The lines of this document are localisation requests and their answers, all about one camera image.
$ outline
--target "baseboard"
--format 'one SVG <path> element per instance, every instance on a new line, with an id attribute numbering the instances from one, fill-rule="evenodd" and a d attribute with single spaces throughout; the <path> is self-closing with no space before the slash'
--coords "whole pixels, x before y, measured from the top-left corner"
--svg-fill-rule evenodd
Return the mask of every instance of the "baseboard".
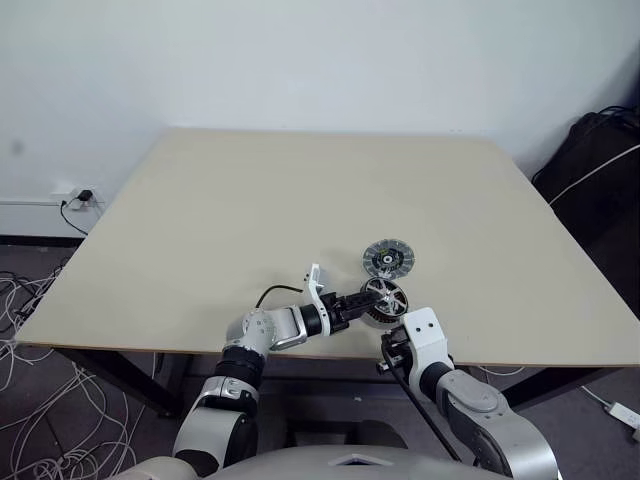
<path id="1" fill-rule="evenodd" d="M 84 238 L 39 237 L 33 235 L 0 235 L 0 245 L 22 245 L 33 247 L 78 247 Z"/>

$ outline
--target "power strip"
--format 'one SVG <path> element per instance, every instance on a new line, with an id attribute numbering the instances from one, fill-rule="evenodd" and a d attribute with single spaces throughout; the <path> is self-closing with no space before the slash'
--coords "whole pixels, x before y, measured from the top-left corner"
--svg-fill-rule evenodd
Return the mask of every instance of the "power strip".
<path id="1" fill-rule="evenodd" d="M 640 442 L 640 415 L 625 407 L 621 403 L 614 402 L 610 407 L 605 407 L 605 410 L 613 418 L 617 418 L 622 423 L 629 425 L 635 431 L 633 433 L 633 439 L 636 442 Z"/>

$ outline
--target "black bag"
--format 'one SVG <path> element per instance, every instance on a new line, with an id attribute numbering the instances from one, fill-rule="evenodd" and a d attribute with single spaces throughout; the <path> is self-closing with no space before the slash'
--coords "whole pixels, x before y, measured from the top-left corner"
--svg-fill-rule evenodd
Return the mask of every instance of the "black bag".
<path id="1" fill-rule="evenodd" d="M 640 318 L 640 144 L 638 110 L 610 107 L 571 127 L 533 185 Z"/>

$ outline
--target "metal wheel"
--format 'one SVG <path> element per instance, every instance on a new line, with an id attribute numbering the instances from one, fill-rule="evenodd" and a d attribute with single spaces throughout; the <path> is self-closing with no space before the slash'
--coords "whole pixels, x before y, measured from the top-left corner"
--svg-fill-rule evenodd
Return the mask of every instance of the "metal wheel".
<path id="1" fill-rule="evenodd" d="M 369 315 L 378 322 L 394 323 L 409 310 L 409 301 L 405 293 L 386 278 L 370 278 L 361 291 L 373 291 L 382 295 L 382 301 L 369 311 Z"/>

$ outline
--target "white wall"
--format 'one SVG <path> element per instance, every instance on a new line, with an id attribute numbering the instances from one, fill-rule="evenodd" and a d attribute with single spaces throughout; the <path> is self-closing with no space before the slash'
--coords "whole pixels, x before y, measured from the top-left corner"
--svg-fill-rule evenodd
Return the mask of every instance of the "white wall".
<path id="1" fill-rule="evenodd" d="M 638 0 L 3 0 L 0 201 L 113 198 L 168 125 L 475 134 L 530 175 L 628 96 L 638 19 Z M 0 234 L 74 231 L 0 205 Z"/>

